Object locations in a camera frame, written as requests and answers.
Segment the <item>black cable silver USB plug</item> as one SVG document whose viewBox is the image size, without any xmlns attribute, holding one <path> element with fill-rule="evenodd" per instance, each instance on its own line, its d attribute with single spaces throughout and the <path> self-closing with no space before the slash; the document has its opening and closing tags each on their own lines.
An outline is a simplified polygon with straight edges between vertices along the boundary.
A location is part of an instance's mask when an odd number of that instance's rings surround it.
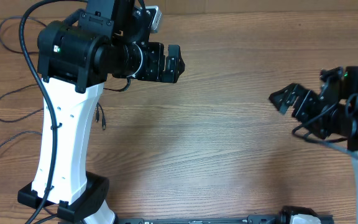
<svg viewBox="0 0 358 224">
<path fill-rule="evenodd" d="M 13 20 L 13 19 L 22 19 L 22 16 L 10 16 L 10 17 L 7 17 L 5 19 L 2 20 L 2 22 L 0 23 L 0 44 L 8 51 L 14 53 L 14 54 L 23 54 L 23 52 L 20 52 L 20 51 L 17 51 L 17 50 L 13 50 L 11 49 L 10 47 L 8 47 L 5 42 L 3 41 L 2 39 L 2 26 L 9 20 Z M 43 23 L 42 21 L 34 18 L 34 17 L 28 17 L 27 20 L 31 20 L 31 21 L 34 21 L 40 25 L 42 25 L 43 27 L 46 27 L 47 25 L 45 23 Z"/>
</svg>

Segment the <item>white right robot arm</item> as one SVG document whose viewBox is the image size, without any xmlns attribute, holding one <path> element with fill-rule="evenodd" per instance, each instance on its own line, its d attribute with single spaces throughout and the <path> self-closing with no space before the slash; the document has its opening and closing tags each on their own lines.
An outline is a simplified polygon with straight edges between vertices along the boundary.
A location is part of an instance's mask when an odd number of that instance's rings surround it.
<svg viewBox="0 0 358 224">
<path fill-rule="evenodd" d="M 291 83 L 268 99 L 281 114 L 293 108 L 291 115 L 300 122 L 291 132 L 294 137 L 351 157 L 358 223 L 358 66 L 322 70 L 319 78 L 320 93 Z"/>
</svg>

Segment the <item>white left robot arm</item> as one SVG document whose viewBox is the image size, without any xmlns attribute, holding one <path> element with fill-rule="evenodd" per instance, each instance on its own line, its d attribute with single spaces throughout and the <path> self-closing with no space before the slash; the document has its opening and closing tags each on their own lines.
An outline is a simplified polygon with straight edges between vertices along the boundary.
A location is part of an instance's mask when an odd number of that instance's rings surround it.
<svg viewBox="0 0 358 224">
<path fill-rule="evenodd" d="M 88 1 L 40 31 L 38 62 L 25 61 L 44 97 L 42 143 L 19 203 L 36 212 L 57 205 L 57 217 L 70 223 L 117 223 L 106 201 L 109 180 L 86 170 L 92 119 L 109 75 L 178 81 L 185 69 L 180 47 L 149 39 L 161 21 L 159 7 L 143 1 Z"/>
</svg>

